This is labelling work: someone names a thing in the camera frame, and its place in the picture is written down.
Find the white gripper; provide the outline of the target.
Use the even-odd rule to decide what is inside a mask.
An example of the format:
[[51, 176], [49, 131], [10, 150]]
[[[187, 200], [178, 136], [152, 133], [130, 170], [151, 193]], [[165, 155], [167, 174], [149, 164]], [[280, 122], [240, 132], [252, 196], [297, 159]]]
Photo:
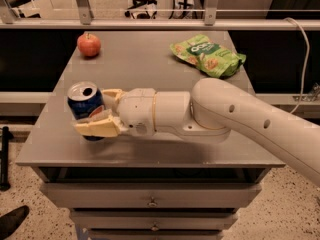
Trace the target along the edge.
[[[101, 91], [106, 105], [117, 105], [121, 122], [132, 136], [152, 136], [154, 126], [154, 98], [152, 88], [136, 88], [129, 92], [122, 89], [103, 89]], [[74, 129], [83, 136], [117, 137], [120, 126], [110, 109], [103, 110], [92, 117], [76, 120]]]

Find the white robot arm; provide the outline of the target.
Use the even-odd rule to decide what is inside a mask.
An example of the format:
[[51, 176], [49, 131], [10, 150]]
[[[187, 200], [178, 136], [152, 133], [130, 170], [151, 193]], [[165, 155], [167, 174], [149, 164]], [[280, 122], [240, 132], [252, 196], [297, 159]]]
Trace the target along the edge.
[[320, 127], [220, 79], [199, 80], [191, 91], [106, 89], [106, 108], [73, 123], [83, 136], [153, 136], [221, 142], [234, 130], [320, 186]]

